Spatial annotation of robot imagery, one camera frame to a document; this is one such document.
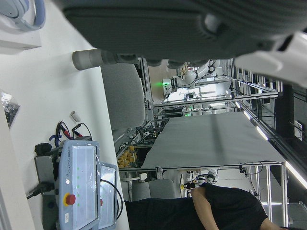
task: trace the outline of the white table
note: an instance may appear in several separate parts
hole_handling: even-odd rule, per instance
[[[45,2],[47,20],[40,31],[42,47],[17,55],[0,54],[0,89],[13,95],[20,105],[10,134],[26,193],[38,184],[34,146],[48,142],[60,120],[73,128],[76,123],[70,118],[71,111],[77,112],[93,139],[100,143],[100,160],[117,164],[101,70],[78,71],[71,60],[73,51],[92,47],[51,1]],[[80,132],[87,133],[85,128]],[[6,154],[3,150],[1,145],[1,157]],[[1,177],[9,176],[5,173],[1,171]],[[36,230],[43,229],[41,201],[41,195],[28,201]],[[125,209],[117,229],[129,229]]]

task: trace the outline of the yellow objects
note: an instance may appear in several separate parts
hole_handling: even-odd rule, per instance
[[[124,153],[117,160],[119,168],[131,167],[130,163],[136,161],[136,152],[134,151],[134,146],[129,146],[129,149],[124,151]]]

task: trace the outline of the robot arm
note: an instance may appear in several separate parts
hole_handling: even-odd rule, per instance
[[[201,66],[196,71],[188,71],[185,75],[185,79],[176,77],[173,80],[175,87],[194,89],[197,80],[210,78],[211,74],[214,73],[215,68],[220,65],[219,60],[210,60],[205,65]]]

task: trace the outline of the red emergency stop button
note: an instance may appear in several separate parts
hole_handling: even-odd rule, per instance
[[[76,202],[76,196],[74,194],[70,194],[66,197],[66,204],[73,205]]]

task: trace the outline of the gray chair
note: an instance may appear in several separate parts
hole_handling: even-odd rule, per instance
[[[144,93],[135,66],[127,63],[103,65],[101,72],[113,132],[142,125]]]
[[[171,180],[155,180],[139,183],[132,182],[132,200],[147,198],[175,199],[179,198],[175,192],[175,185]]]

